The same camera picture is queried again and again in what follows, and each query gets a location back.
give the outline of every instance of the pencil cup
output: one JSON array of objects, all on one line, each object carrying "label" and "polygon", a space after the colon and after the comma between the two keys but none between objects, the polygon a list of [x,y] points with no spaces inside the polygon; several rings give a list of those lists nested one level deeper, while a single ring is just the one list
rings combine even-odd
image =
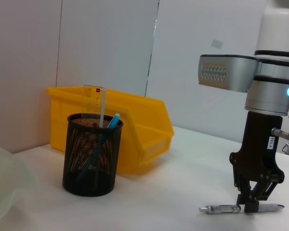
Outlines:
[{"label": "pencil cup", "polygon": [[63,187],[79,196],[102,196],[115,186],[123,122],[107,128],[111,116],[74,114],[67,118]]}]

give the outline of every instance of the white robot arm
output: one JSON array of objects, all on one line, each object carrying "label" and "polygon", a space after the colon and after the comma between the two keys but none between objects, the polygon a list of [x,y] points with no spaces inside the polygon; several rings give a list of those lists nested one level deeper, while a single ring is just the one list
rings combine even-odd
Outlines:
[{"label": "white robot arm", "polygon": [[[202,55],[198,78],[201,85],[248,93],[242,147],[229,160],[240,191],[237,204],[245,204],[246,213],[258,212],[259,201],[285,177],[275,154],[279,137],[289,140],[280,130],[289,111],[289,0],[267,1],[254,57]],[[253,190],[250,181],[257,182]]]}]

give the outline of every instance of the translucent plastic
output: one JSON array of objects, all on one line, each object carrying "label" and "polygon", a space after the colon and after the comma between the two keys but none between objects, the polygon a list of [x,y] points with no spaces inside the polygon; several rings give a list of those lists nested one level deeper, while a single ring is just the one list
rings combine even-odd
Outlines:
[{"label": "translucent plastic", "polygon": [[36,185],[27,166],[0,148],[0,219]]},{"label": "translucent plastic", "polygon": [[[81,113],[83,87],[48,88],[52,96],[51,147],[65,152],[67,117]],[[118,172],[132,173],[169,150],[174,135],[163,101],[107,89],[105,115],[120,114]]]}]

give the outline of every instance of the yellow storage bin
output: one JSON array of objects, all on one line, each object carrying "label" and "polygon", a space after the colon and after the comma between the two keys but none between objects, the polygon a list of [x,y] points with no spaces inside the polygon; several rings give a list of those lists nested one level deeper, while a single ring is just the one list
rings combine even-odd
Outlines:
[{"label": "yellow storage bin", "polygon": [[[51,147],[65,152],[67,117],[81,113],[83,87],[48,88],[51,104]],[[107,89],[105,114],[119,113],[122,128],[118,172],[132,173],[169,150],[174,135],[163,101]]]}]

